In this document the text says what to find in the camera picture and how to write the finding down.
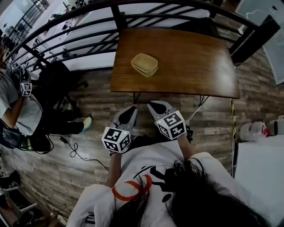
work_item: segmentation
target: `power cord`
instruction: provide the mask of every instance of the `power cord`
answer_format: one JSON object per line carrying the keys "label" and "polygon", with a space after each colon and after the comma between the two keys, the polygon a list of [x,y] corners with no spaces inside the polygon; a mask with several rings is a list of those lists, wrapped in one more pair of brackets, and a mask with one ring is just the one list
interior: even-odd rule
{"label": "power cord", "polygon": [[76,155],[77,155],[77,156],[79,156],[79,158],[81,158],[81,159],[84,160],[84,161],[97,161],[97,162],[99,162],[107,171],[109,171],[108,168],[107,168],[104,164],[102,164],[98,159],[82,158],[82,157],[78,154],[78,152],[77,152],[77,150],[78,150],[78,144],[77,144],[77,143],[74,143],[74,147],[72,147],[71,144],[70,144],[64,137],[62,137],[62,136],[58,136],[58,137],[60,137],[60,140],[61,140],[63,143],[68,144],[68,145],[70,146],[70,148],[72,149],[72,151],[71,151],[70,154],[69,154],[69,156],[70,156],[71,158],[74,158],[74,157],[76,157]]}

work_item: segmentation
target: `black chair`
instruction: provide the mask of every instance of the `black chair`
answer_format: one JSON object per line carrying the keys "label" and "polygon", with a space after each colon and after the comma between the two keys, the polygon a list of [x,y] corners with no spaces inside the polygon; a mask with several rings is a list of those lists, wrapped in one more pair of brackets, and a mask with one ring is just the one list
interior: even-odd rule
{"label": "black chair", "polygon": [[77,84],[76,78],[71,75],[69,69],[62,62],[53,61],[49,63],[43,57],[44,54],[37,59],[33,69],[35,70],[37,67],[41,69],[37,85],[41,88],[44,100],[51,108],[58,104],[57,110],[59,110],[64,99],[67,99],[73,110],[78,112],[76,102],[71,100],[69,92],[80,86],[88,87],[88,83],[83,81]]}

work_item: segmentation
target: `table leg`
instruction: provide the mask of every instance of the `table leg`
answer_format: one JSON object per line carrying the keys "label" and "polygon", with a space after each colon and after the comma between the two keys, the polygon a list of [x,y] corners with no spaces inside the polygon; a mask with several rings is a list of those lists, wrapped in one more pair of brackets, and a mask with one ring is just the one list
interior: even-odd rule
{"label": "table leg", "polygon": [[200,99],[199,99],[199,107],[202,106],[204,104],[204,102],[209,98],[209,96],[201,96],[200,95]]}
{"label": "table leg", "polygon": [[141,92],[139,92],[139,94],[137,95],[137,97],[135,97],[135,92],[133,92],[133,104],[134,104],[134,105],[136,105],[137,100],[138,100],[140,94],[141,94]]}

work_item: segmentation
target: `desk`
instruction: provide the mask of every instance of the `desk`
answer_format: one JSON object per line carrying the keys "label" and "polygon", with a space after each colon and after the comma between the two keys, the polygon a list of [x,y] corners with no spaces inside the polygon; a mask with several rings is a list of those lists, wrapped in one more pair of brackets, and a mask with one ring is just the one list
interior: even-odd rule
{"label": "desk", "polygon": [[[131,66],[131,60],[139,53],[159,62],[157,72],[150,78]],[[122,31],[110,91],[240,98],[234,66],[224,41],[198,33],[159,28]]]}

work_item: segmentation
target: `person's arm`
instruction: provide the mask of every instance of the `person's arm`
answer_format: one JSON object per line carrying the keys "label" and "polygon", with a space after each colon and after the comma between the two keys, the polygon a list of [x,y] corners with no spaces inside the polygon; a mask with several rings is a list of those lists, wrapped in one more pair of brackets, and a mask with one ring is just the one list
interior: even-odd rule
{"label": "person's arm", "polygon": [[110,169],[107,176],[106,185],[113,188],[121,175],[121,154],[113,153],[110,158]]}
{"label": "person's arm", "polygon": [[189,159],[192,155],[197,153],[184,134],[177,138],[177,141],[184,159]]}
{"label": "person's arm", "polygon": [[12,109],[8,108],[2,120],[9,128],[14,128],[24,105],[25,97],[21,96]]}

